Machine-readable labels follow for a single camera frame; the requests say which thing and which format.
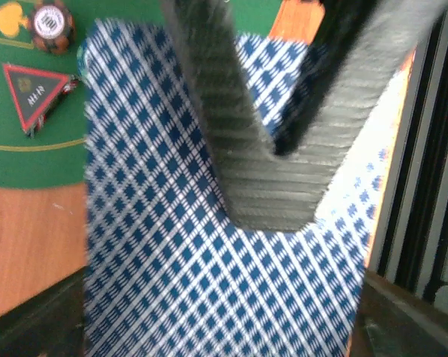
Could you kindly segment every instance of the yellow printed symbol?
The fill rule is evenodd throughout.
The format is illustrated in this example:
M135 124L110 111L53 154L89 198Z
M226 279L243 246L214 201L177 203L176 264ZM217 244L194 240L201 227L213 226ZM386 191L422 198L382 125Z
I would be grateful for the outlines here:
M27 93L32 89L32 82L29 78L23 77L17 80L17 86L22 93Z
M9 1L0 7L0 31L6 37L19 35L20 26L28 25L27 16L23 16L22 6L16 1Z

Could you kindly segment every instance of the triangular dealer button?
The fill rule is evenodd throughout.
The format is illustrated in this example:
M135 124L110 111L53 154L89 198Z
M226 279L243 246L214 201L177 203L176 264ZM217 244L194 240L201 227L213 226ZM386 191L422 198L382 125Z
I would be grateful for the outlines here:
M76 85L76 77L20 65L4 64L4 75L24 132L32 136L63 94Z

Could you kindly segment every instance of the red triangle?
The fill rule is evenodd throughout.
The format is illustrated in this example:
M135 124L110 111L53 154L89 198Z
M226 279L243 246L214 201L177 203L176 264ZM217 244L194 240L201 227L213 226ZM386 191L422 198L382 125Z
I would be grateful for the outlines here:
M43 71L41 69L28 68L28 67L22 67L20 65L10 65L10 64L3 64L2 68L4 69L4 75L6 76L7 84L9 85L9 90L13 97L17 114L19 115L22 130L24 130L25 132L28 131L31 128L31 126L34 125L35 121L39 118L39 116L44 113L44 111L49 107L51 102L62 91L63 86L70 81L70 76L68 74L63 73ZM36 79L42 78L45 80L49 80L49 82L50 80L56 80L57 84L54 83L53 87L51 87L48 92L44 93L46 97L40 100L40 104L36 108L33 108L33 111L31 113L25 115L24 109L21 106L19 96L16 91L18 87L14 86L13 81L11 80L11 73L24 74L26 76Z

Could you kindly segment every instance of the green felt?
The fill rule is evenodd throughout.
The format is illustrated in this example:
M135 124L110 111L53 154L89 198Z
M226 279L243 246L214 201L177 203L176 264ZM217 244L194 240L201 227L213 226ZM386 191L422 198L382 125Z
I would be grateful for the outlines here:
M6 2L0 0L0 6ZM26 14L33 6L31 0L17 2ZM80 141L86 128L83 85L61 102L35 138L27 138L20 128L2 63L76 74L77 47L96 18L162 23L158 0L65 0L65 3L77 26L77 41L66 55L23 48L30 44L24 28L17 37L9 39L15 41L14 45L3 43L7 37L0 32L0 187L44 188L78 183L83 180L86 160ZM231 3L238 30L267 35L281 0L231 0Z

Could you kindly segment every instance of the crosshatch pattern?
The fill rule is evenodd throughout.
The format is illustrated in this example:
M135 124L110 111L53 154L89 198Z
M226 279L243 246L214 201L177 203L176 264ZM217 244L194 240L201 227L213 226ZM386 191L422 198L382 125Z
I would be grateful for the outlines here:
M379 181L383 142L345 209L296 234L242 231L165 29L97 21L87 41L88 354L343 356L379 199L361 182ZM306 46L248 34L236 46L273 132Z

